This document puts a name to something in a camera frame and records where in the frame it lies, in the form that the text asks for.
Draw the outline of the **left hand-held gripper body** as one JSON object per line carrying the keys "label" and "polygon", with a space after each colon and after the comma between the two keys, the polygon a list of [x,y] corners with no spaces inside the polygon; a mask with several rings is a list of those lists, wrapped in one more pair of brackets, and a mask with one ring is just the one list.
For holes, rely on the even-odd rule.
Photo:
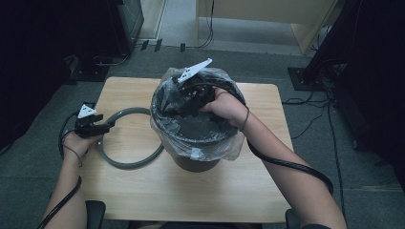
{"label": "left hand-held gripper body", "polygon": [[91,136],[96,117],[96,110],[83,104],[78,111],[75,121],[75,133],[80,137],[87,138]]}

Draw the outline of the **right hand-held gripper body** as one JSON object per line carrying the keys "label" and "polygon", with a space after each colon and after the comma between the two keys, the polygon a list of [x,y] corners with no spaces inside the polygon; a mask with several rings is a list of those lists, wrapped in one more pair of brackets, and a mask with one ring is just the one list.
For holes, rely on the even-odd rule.
{"label": "right hand-held gripper body", "polygon": [[200,108],[214,100],[214,89],[200,75],[200,71],[212,62],[207,58],[201,63],[187,67],[180,76],[173,78],[180,94],[181,104],[176,108],[180,116],[197,116]]}

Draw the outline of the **person's left hand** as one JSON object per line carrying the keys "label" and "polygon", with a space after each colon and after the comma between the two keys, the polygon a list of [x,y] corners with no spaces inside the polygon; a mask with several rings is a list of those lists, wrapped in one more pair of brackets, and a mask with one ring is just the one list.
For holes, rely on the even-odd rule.
{"label": "person's left hand", "polygon": [[[81,158],[83,158],[88,149],[99,139],[101,139],[100,135],[82,138],[75,132],[69,132],[62,138],[62,144],[64,143],[65,145],[73,148],[75,151],[78,152]],[[63,146],[62,152],[64,159],[67,159],[68,157],[76,158],[74,153],[66,148],[63,148]]]}

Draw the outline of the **person's right hand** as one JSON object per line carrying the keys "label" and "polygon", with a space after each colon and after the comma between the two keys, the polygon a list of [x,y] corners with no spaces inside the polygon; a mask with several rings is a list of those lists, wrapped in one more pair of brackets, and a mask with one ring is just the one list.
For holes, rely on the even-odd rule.
{"label": "person's right hand", "polygon": [[249,109],[234,95],[220,88],[215,89],[214,100],[201,108],[202,112],[211,112],[226,119],[232,126],[242,130],[249,114]]}

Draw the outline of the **thin wrist band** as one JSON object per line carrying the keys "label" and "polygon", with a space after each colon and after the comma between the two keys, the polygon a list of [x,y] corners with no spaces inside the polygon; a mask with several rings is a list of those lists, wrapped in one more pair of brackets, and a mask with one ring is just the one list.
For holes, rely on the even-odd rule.
{"label": "thin wrist band", "polygon": [[82,168],[83,162],[82,162],[82,158],[81,158],[81,156],[78,154],[78,152],[75,151],[73,148],[71,148],[71,147],[65,145],[64,143],[62,144],[62,146],[63,146],[63,148],[66,148],[66,149],[70,150],[72,153],[75,154],[75,156],[76,156],[76,158],[77,158],[77,160],[78,160],[78,163],[79,163],[79,168]]}
{"label": "thin wrist band", "polygon": [[240,128],[240,132],[242,132],[242,131],[245,129],[245,125],[246,125],[246,123],[248,122],[249,116],[250,116],[250,109],[249,109],[248,107],[246,107],[246,116],[245,116],[243,125],[242,125],[242,127]]}

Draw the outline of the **dark curtain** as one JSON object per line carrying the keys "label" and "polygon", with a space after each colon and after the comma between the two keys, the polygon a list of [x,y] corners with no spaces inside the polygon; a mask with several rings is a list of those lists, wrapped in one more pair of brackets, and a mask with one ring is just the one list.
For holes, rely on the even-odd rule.
{"label": "dark curtain", "polygon": [[405,0],[346,0],[333,28],[346,64],[338,85],[366,122],[359,138],[405,192]]}
{"label": "dark curtain", "polygon": [[70,77],[96,66],[107,0],[0,0],[0,150],[28,131]]}

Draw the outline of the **black cabinet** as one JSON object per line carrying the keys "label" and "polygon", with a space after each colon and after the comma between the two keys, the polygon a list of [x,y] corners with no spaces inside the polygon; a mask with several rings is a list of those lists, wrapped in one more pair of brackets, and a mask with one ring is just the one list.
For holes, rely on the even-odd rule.
{"label": "black cabinet", "polygon": [[144,22],[140,0],[108,0],[109,11],[121,55],[130,55]]}

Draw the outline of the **beige wooden cabinet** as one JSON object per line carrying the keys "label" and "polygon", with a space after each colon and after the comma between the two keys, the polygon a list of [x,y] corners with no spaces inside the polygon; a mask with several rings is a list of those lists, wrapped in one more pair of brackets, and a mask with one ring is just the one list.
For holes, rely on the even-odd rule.
{"label": "beige wooden cabinet", "polygon": [[288,23],[302,54],[327,24],[339,0],[196,0],[201,17]]}

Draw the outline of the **black metal stand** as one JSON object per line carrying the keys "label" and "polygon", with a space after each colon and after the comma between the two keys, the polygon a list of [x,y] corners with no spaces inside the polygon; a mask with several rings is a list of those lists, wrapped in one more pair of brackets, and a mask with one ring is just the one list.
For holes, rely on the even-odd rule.
{"label": "black metal stand", "polygon": [[359,14],[364,0],[347,0],[330,32],[303,73],[305,84],[314,84],[319,72],[334,64],[344,63],[355,43]]}

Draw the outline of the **black stand base plate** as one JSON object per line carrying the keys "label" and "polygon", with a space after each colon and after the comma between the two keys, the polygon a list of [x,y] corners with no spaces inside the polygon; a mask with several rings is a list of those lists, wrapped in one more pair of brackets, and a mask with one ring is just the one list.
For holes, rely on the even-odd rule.
{"label": "black stand base plate", "polygon": [[79,65],[77,65],[70,76],[70,80],[85,82],[104,82],[108,71],[108,66],[95,65],[90,70],[84,70]]}
{"label": "black stand base plate", "polygon": [[309,72],[305,68],[288,67],[288,75],[295,91],[324,91],[321,83],[309,78]]}

